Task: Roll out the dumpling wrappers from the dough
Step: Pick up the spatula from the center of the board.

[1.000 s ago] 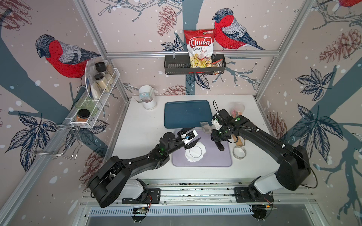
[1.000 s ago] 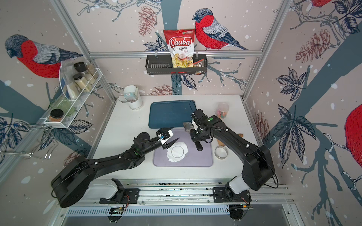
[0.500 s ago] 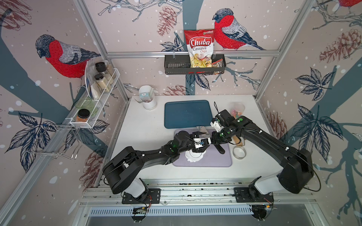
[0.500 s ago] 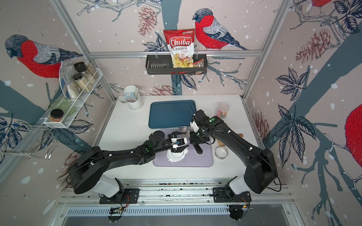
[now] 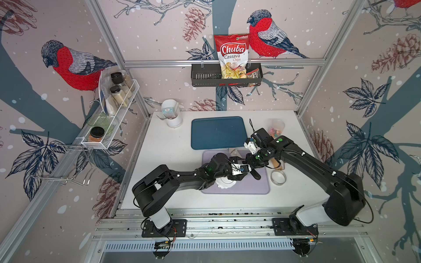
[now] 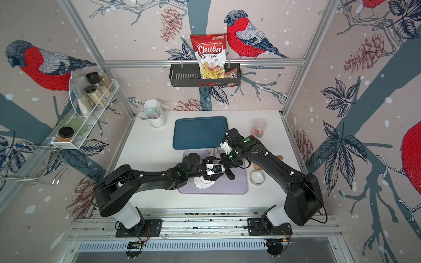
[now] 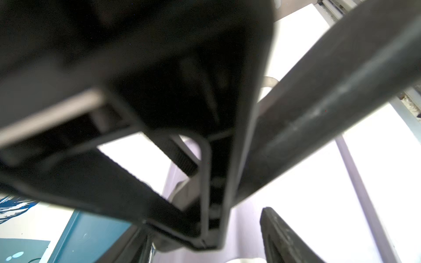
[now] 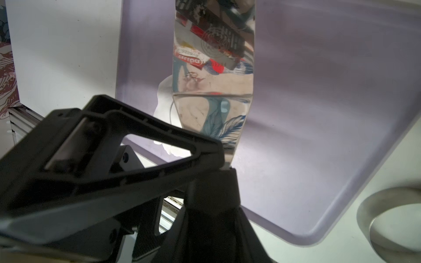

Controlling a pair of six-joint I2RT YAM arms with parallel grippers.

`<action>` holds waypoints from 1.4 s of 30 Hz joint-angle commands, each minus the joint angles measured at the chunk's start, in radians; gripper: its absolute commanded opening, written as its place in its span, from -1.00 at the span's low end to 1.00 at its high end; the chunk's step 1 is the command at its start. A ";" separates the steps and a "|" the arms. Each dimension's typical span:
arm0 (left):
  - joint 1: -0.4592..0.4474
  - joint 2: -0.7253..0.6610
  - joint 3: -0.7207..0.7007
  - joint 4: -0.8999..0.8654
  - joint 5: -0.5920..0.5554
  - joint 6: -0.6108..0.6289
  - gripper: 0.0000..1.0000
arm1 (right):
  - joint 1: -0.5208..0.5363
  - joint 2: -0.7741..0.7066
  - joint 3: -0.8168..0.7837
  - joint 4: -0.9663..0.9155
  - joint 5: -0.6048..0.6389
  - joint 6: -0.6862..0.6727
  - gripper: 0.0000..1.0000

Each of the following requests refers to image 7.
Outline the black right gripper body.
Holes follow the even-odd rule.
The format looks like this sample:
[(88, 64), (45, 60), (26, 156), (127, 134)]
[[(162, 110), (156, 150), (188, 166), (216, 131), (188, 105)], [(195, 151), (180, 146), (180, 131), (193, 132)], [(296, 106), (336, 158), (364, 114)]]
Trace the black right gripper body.
[[(220, 249), (255, 126), (273, 1), (2, 1), (1, 191)], [(141, 132), (167, 201), (98, 146)]]

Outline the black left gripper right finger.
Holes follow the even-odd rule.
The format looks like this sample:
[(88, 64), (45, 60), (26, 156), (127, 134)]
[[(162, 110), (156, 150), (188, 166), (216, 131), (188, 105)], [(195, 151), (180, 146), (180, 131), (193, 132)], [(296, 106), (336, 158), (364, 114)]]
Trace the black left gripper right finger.
[(271, 207), (260, 217), (266, 261), (269, 263), (323, 263)]

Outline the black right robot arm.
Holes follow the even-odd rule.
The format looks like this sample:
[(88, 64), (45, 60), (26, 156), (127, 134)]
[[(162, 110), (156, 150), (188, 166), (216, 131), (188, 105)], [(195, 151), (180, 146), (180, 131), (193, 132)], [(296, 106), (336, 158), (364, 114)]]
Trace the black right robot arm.
[(272, 1), (2, 1), (1, 191), (221, 248), (229, 213), (421, 77), (420, 1), (364, 1), (263, 99)]

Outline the lilac silicone mat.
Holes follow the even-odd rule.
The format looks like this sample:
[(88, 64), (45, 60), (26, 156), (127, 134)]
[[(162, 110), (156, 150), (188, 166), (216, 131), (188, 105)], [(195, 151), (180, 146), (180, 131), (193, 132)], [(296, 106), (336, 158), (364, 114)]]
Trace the lilac silicone mat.
[(156, 253), (156, 263), (263, 263), (260, 215), (273, 208), (329, 263), (379, 263), (375, 240), (346, 166), (360, 174), (392, 153), (390, 137), (345, 133), (236, 206), (221, 251)]

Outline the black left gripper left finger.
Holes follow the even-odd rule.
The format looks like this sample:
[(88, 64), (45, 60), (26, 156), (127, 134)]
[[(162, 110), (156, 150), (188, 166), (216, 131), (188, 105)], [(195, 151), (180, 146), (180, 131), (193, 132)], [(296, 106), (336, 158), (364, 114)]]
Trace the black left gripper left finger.
[(96, 263), (150, 263), (152, 241), (146, 229), (130, 226)]

